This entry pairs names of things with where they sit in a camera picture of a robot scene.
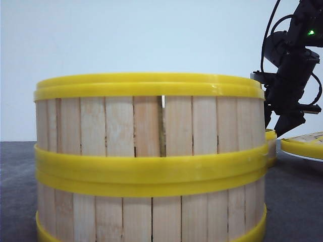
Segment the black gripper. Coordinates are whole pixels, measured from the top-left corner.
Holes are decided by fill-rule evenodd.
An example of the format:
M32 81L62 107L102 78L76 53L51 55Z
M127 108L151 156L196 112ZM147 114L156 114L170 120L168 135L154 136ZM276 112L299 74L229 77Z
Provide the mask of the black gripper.
M310 104L301 104L305 86L313 70L319 63L319 55L309 49L297 50L282 56L276 73L255 71L250 77L265 87L264 126L268 127L271 114L279 116L275 125L277 136L304 123L306 113L318 114L321 107L316 104L322 93L319 86L318 95Z

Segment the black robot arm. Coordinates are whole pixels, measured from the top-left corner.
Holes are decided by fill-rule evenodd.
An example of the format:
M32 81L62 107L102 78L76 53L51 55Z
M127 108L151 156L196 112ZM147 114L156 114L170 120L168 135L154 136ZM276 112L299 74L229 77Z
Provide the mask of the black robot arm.
M305 123L304 114L321 112L317 105L322 95L322 84L310 104L301 104L310 77L319 78L313 70L319 64L319 55L309 47L322 47L322 1L300 1L295 12L280 18L274 25L268 23L261 59L267 59L277 67L276 73L263 69L250 77L265 87L264 120L268 125L271 114L279 119L274 127L277 136Z

